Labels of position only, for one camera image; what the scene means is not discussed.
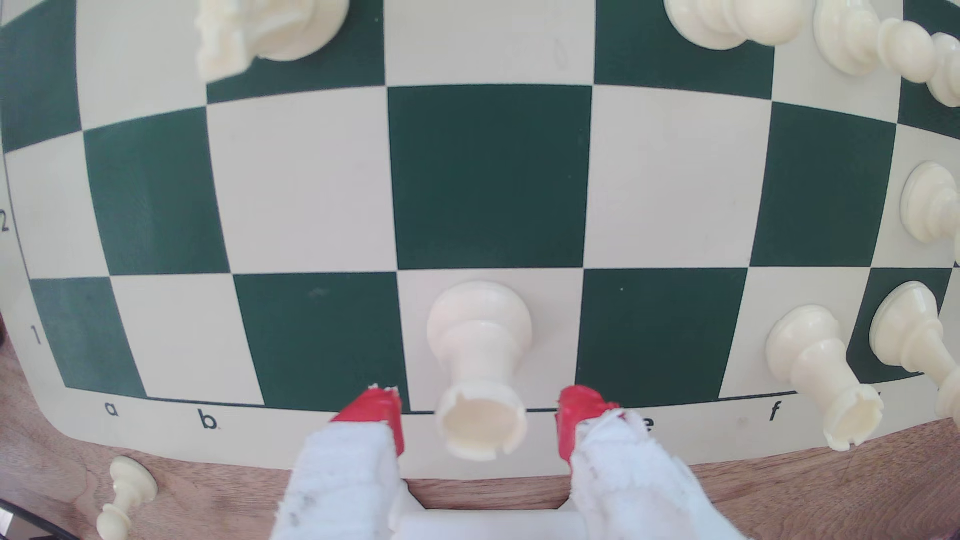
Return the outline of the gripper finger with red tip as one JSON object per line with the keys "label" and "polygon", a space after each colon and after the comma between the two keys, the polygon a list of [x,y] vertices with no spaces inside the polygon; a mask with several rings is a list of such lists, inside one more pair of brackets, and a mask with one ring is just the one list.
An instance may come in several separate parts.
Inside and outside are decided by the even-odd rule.
{"label": "gripper finger with red tip", "polygon": [[579,384],[563,388],[558,454],[589,539],[742,539],[697,476],[634,410]]}
{"label": "gripper finger with red tip", "polygon": [[391,539],[402,480],[402,401],[373,384],[310,434],[278,504],[270,539]]}

